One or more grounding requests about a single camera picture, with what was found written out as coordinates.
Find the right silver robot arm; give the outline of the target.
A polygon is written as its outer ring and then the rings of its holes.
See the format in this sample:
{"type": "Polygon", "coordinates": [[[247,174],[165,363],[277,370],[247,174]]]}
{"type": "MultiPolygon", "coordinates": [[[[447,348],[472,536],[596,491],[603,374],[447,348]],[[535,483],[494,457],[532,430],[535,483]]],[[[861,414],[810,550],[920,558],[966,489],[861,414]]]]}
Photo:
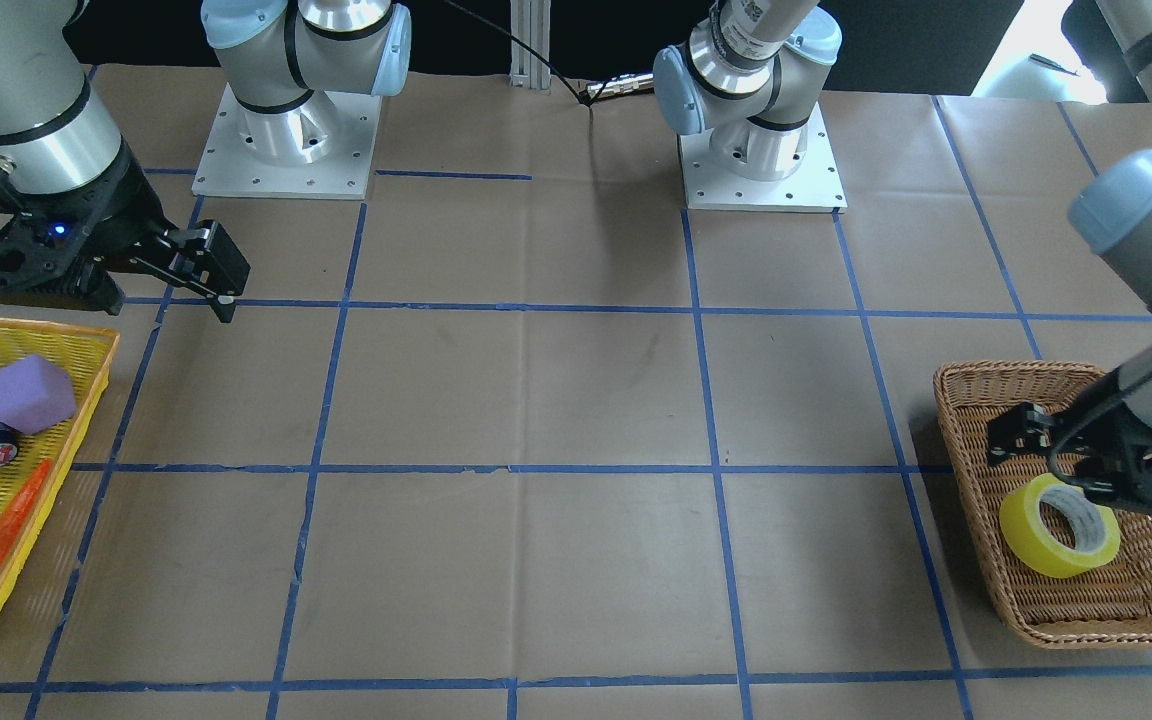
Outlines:
{"type": "MultiPolygon", "coordinates": [[[[223,225],[172,223],[65,40],[83,1],[0,1],[0,304],[118,314],[115,274],[200,296],[230,323],[250,263],[223,225]]],[[[379,105],[404,88],[397,1],[205,1],[227,90],[195,191],[361,199],[379,105]]]]}

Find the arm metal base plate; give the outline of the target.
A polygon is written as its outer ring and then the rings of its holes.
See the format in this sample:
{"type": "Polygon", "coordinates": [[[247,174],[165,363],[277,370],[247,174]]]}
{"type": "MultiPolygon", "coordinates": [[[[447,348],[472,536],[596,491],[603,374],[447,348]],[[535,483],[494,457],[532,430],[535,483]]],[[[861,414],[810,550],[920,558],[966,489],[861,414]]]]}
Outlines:
{"type": "Polygon", "coordinates": [[[791,131],[742,120],[681,136],[679,156],[687,209],[809,214],[849,209],[819,105],[791,131]]]}
{"type": "Polygon", "coordinates": [[[316,92],[282,114],[256,113],[223,88],[192,191],[223,199],[365,200],[381,97],[316,92]]]}

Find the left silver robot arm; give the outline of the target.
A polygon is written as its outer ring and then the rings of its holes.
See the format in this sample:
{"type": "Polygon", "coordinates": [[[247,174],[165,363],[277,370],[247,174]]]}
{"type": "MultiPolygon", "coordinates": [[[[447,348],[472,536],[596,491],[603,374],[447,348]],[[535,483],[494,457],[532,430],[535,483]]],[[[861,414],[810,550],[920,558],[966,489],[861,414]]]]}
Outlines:
{"type": "MultiPolygon", "coordinates": [[[[1152,104],[1152,1],[1098,5],[1130,76],[1152,104]]],[[[842,44],[838,20],[814,1],[717,1],[685,41],[653,61],[655,99],[679,136],[735,138],[735,172],[759,182],[790,177],[782,147],[799,136],[842,44]]],[[[1098,258],[1152,314],[1152,149],[1102,170],[1071,202],[1068,219],[1098,258]]],[[[1020,411],[1024,430],[1005,430],[990,457],[1029,454],[1039,437],[1055,462],[1075,452],[1074,480],[1152,480],[1152,348],[1087,389],[1064,415],[1020,411]]]]}

